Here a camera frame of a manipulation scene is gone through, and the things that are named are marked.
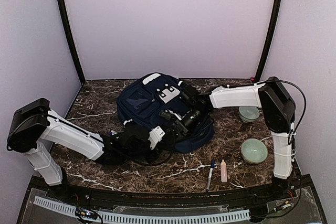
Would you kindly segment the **navy blue student backpack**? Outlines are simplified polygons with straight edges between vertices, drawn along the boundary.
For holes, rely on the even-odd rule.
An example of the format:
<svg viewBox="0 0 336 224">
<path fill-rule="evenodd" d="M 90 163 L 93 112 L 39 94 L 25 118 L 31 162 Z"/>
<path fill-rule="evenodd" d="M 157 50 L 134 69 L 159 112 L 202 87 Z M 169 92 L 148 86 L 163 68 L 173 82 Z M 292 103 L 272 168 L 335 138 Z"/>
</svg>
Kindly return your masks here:
<svg viewBox="0 0 336 224">
<path fill-rule="evenodd" d="M 190 131 L 188 138 L 176 139 L 172 123 L 159 117 L 161 110 L 170 109 L 182 117 L 191 106 L 180 99 L 184 88 L 190 84 L 163 73 L 150 73 L 123 89 L 117 98 L 117 114 L 125 125 L 137 124 L 149 131 L 160 126 L 165 136 L 155 148 L 180 153 L 192 152 L 214 136 L 213 119 L 210 115 Z"/>
</svg>

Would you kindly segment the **blue pen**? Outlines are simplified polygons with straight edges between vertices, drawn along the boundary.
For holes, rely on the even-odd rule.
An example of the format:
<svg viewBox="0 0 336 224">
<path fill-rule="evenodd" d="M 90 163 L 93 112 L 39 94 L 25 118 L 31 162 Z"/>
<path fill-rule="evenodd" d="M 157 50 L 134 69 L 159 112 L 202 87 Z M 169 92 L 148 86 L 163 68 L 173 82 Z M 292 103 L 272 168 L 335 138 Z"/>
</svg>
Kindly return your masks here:
<svg viewBox="0 0 336 224">
<path fill-rule="evenodd" d="M 212 159 L 210 169 L 209 169 L 209 173 L 208 173 L 208 178 L 207 178 L 206 192 L 209 192 L 209 189 L 210 189 L 214 166 L 215 166 L 215 159 Z"/>
</svg>

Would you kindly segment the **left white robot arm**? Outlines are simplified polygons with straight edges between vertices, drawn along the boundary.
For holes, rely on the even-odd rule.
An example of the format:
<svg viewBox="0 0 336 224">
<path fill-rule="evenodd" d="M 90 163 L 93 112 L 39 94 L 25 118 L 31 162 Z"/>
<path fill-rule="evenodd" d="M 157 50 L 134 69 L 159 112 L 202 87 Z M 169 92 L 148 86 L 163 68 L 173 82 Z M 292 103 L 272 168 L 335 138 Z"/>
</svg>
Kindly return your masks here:
<svg viewBox="0 0 336 224">
<path fill-rule="evenodd" d="M 122 133 L 109 136 L 86 131 L 65 120 L 49 107 L 49 101 L 40 98 L 13 115 L 7 138 L 7 150 L 22 153 L 39 172 L 54 193 L 63 201 L 74 197 L 74 189 L 66 183 L 66 173 L 53 160 L 43 140 L 69 148 L 102 165 L 121 165 L 152 151 L 163 140 L 160 126 L 151 130 L 129 125 Z"/>
</svg>

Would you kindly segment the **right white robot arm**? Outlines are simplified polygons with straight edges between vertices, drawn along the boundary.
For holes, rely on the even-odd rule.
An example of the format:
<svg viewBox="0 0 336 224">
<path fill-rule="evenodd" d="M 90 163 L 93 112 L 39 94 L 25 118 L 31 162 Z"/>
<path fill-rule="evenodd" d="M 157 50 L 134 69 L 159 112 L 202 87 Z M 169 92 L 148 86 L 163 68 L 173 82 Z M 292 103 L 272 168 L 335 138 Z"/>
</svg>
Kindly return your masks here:
<svg viewBox="0 0 336 224">
<path fill-rule="evenodd" d="M 242 106 L 262 109 L 274 143 L 274 175 L 268 195 L 278 200 L 288 191 L 295 160 L 295 135 L 300 124 L 295 121 L 296 104 L 285 84 L 284 80 L 270 77 L 254 84 L 219 86 L 204 93 L 188 85 L 179 97 L 191 109 L 181 119 L 176 119 L 175 130 L 178 133 L 190 132 L 214 109 Z"/>
</svg>

